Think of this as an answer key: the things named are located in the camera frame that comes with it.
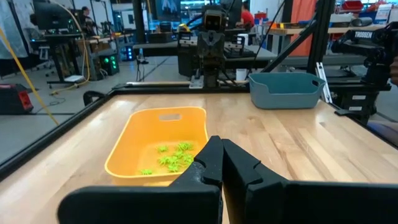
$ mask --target blue plastic bin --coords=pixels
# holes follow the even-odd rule
[[[249,76],[251,100],[262,109],[313,108],[325,81],[303,72],[256,73]]]

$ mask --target white sticker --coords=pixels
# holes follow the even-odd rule
[[[366,100],[366,96],[356,95],[353,96],[353,100]]]
[[[361,111],[362,110],[362,106],[350,106],[350,108],[348,110],[350,110],[350,111]]]

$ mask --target yellow plastic bin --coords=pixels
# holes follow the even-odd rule
[[[196,156],[208,141],[206,111],[199,107],[159,108],[132,114],[105,163],[116,185],[167,186],[188,166],[170,173],[161,166],[162,156],[171,156],[181,142],[189,143]],[[159,152],[166,147],[166,152]],[[149,169],[151,175],[143,175]]]

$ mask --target gray floor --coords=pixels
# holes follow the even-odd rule
[[[176,57],[153,57],[148,58],[149,64],[145,65],[145,73],[150,74],[146,77],[146,82],[151,81],[185,81],[186,77],[178,74]],[[50,106],[52,113],[76,113],[83,107],[83,94],[88,90],[101,91],[106,93],[117,84],[136,81],[136,64],[134,62],[122,62],[120,64],[121,72],[113,77],[98,82],[90,82],[79,89],[72,89],[61,92],[57,98],[50,96],[52,92],[46,84],[46,81],[57,80],[56,75],[45,77],[44,73],[48,70],[39,70],[28,73],[36,88],[39,89],[39,95],[46,105],[62,102],[55,106]],[[0,83],[20,83],[28,87],[21,74],[9,75],[0,80]],[[62,85],[54,85],[53,88],[63,88]],[[34,106],[33,112],[38,111],[41,106],[34,97],[30,95],[30,100]],[[377,101],[378,111],[394,120],[398,121],[398,88],[393,86],[392,91],[383,92]],[[59,122],[64,122],[71,115],[56,115]],[[382,116],[374,116],[372,119],[385,121]],[[39,137],[49,132],[55,125],[52,120],[42,110],[40,115],[26,116],[0,116],[0,163],[29,144],[33,143]]]

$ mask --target red shirt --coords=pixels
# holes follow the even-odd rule
[[[254,17],[249,11],[242,11],[241,18],[244,24],[250,23],[251,27],[254,27]]]

